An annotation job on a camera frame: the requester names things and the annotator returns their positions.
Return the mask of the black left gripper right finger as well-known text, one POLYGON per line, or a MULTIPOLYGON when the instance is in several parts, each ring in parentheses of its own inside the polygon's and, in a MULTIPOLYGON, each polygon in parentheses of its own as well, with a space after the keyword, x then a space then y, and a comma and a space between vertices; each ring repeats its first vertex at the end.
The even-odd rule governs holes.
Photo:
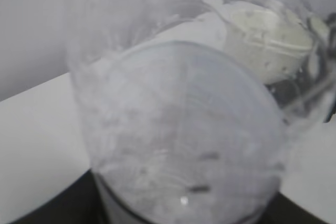
POLYGON ((259 224, 328 224, 311 212, 300 207, 282 193, 278 193, 269 203, 258 220, 259 224))

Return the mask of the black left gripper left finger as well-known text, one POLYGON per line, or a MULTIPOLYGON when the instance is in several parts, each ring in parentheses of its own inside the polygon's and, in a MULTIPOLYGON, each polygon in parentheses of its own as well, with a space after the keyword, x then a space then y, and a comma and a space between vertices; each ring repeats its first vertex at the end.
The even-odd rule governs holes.
POLYGON ((105 212, 90 170, 68 188, 14 224, 95 224, 105 223, 105 212))

